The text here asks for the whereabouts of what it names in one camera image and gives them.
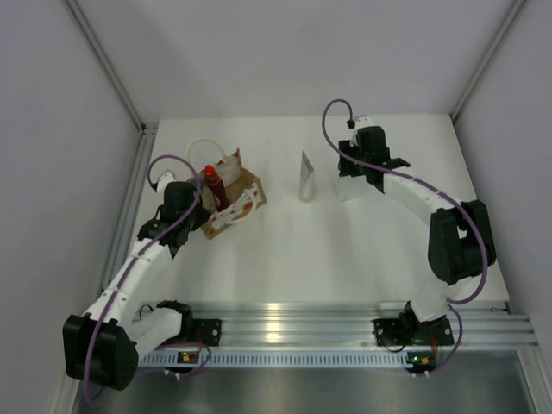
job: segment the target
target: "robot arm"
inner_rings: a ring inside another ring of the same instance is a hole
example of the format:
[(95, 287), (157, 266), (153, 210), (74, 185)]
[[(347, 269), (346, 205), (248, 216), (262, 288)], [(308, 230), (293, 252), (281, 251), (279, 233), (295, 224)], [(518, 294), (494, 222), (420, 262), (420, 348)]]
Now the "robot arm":
[[(358, 118), (354, 125), (349, 126), (354, 127), (353, 138), (339, 142), (341, 151), (357, 160), (402, 173), (402, 176), (366, 168), (340, 157), (340, 177), (364, 176), (369, 184), (395, 198), (430, 228), (428, 261), (432, 274), (406, 304), (398, 319), (407, 336), (406, 339), (402, 336), (399, 343), (426, 345), (431, 336), (437, 336), (449, 328), (449, 321), (445, 317), (447, 298), (454, 296), (469, 278), (481, 274), (480, 247), (462, 214), (449, 201), (416, 180), (406, 178), (416, 177), (416, 174), (408, 162), (391, 158), (381, 127), (374, 126), (366, 117)], [(496, 260), (496, 252), (486, 206), (479, 200), (468, 203), (456, 198), (454, 200), (461, 204), (475, 222), (491, 265)], [(382, 334), (378, 341), (385, 345), (386, 332)], [(445, 343), (442, 344), (446, 345), (452, 337), (443, 340)]]
[(117, 390), (130, 383), (144, 356), (169, 339), (186, 342), (191, 335), (191, 308), (178, 302), (161, 302), (148, 318), (133, 322), (150, 286), (187, 242), (189, 233), (210, 216), (200, 202), (177, 227), (152, 242), (183, 216), (196, 192), (194, 184), (175, 181), (169, 172), (161, 176), (155, 189), (164, 192), (164, 203), (141, 227), (121, 270), (82, 316), (71, 315), (64, 324), (66, 371), (70, 377), (84, 378), (86, 353), (98, 321), (103, 322), (93, 344), (90, 381)]

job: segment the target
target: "ketchup bottle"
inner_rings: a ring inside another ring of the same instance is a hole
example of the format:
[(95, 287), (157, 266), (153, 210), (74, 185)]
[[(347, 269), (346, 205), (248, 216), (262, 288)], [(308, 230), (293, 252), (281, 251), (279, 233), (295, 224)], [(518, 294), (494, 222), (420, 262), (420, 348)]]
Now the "ketchup bottle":
[(226, 191), (224, 190), (223, 179), (221, 179), (221, 176), (216, 173), (214, 166), (205, 167), (204, 182), (215, 195), (215, 198), (218, 198), (219, 203), (216, 206), (216, 211), (222, 211), (230, 207), (230, 201), (226, 197)]

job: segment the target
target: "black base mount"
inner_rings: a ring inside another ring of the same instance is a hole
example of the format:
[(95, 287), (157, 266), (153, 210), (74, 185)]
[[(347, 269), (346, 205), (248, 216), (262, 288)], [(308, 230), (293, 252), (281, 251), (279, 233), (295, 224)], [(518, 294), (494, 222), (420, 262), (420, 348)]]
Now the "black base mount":
[(400, 352), (405, 347), (430, 347), (433, 341), (438, 346), (455, 344), (447, 317), (419, 322), (410, 302), (398, 317), (375, 319), (373, 327), (378, 346), (392, 352)]
[(180, 334), (165, 341), (163, 345), (171, 343), (201, 342), (208, 347), (218, 347), (221, 340), (223, 321), (220, 319), (195, 319), (188, 304), (181, 304), (175, 300), (165, 300), (157, 305), (158, 308), (168, 308), (182, 314), (182, 329)]

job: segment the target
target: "gray floor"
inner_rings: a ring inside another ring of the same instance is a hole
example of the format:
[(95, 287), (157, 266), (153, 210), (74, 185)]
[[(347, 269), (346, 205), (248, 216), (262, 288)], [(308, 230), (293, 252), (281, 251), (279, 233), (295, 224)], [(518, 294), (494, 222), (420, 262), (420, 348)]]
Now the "gray floor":
[(85, 413), (534, 413), (516, 354), (460, 353), (430, 379), (363, 369), (218, 369), (149, 374)]

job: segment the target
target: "black motor joint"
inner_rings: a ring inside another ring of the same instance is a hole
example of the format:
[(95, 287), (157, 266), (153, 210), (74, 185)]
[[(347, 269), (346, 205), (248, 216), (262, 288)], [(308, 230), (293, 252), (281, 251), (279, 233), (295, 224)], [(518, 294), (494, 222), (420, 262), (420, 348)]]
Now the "black motor joint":
[(405, 332), (407, 332), (411, 345), (431, 344), (432, 336), (438, 338), (442, 345), (454, 345), (454, 340), (449, 334), (450, 322), (444, 315), (432, 321), (420, 322), (411, 307), (411, 303), (408, 302), (398, 315), (398, 319)]
[[(163, 192), (163, 204), (155, 213), (155, 217), (141, 226), (138, 240), (153, 239), (167, 227), (179, 220), (193, 204), (196, 197), (196, 186), (187, 181), (173, 181)], [(194, 207), (191, 214), (175, 229), (160, 239), (161, 246), (168, 246), (174, 257), (187, 241), (188, 235), (207, 223), (210, 213), (202, 206), (202, 199)]]
[[(388, 170), (394, 170), (401, 166), (411, 166), (402, 158), (391, 158), (391, 152), (386, 145), (386, 132), (383, 128), (379, 126), (365, 127), (358, 129), (356, 134), (358, 145), (351, 145), (350, 141), (339, 141), (338, 143), (340, 151), (343, 151), (349, 157), (364, 161), (373, 166), (381, 166)], [(384, 192), (383, 172), (360, 166), (342, 156), (340, 156), (338, 168), (340, 177), (359, 177), (364, 175), (369, 184)]]
[[(461, 203), (461, 206), (480, 232), (487, 265), (492, 265), (497, 254), (486, 206), (480, 200)], [(461, 236), (458, 230), (466, 234)], [(457, 208), (440, 209), (431, 215), (428, 261), (435, 276), (448, 285), (481, 274), (483, 257), (480, 245), (474, 231)]]

